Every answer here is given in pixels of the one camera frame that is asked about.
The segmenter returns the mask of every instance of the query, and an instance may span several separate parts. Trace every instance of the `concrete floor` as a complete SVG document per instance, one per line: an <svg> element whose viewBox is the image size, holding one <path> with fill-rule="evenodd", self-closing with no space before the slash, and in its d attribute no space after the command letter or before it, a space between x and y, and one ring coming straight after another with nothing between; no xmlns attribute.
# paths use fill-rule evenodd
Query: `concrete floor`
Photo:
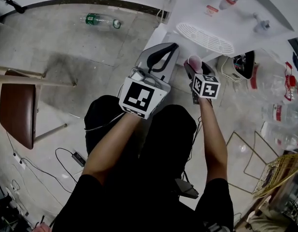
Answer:
<svg viewBox="0 0 298 232"><path fill-rule="evenodd" d="M80 17L89 12L113 15L124 23L119 30L99 31L96 27L80 24ZM63 4L29 9L25 14L13 14L6 17L4 23L9 27L0 29L1 66L41 73L47 71L47 78L53 81L68 82L71 77L77 80L76 88L43 87L41 91L36 135L63 123L68 123L66 129L37 143L33 150L24 148L10 137L20 156L53 174L66 189L73 190L75 183L57 161L55 149L62 147L72 152L77 151L87 158L83 118L88 107L101 95L117 94L158 26L156 18L149 14L102 5ZM259 131L262 125L258 108L240 103L240 99L234 96L232 84L223 77L220 79L222 85L213 107L225 141L236 131L253 147L254 130ZM189 80L182 67L176 67L170 84L172 89L167 102L184 106L197 120L200 110L192 104ZM149 121L143 121L142 127L137 130L140 142L145 138L148 123ZM260 138L256 138L254 149L266 162L275 158ZM11 181L16 180L21 189L14 195L18 203L21 201L28 210L28 220L35 224L45 215L45 221L49 224L70 194L56 180L29 164L24 170L16 163L12 152L6 131L0 125L0 183L10 187ZM243 213L252 202L253 197L248 192L254 190L256 177L261 176L265 166L253 156L246 172L254 177L245 175L243 170L251 155L249 146L233 135L228 143L228 181L241 188L229 185L235 213ZM58 157L70 173L76 179L79 178L82 168L69 153L58 151ZM186 172L190 182L201 194L207 173L202 130L194 144L192 159L186 165ZM181 198L181 201L195 208L198 200Z"/></svg>

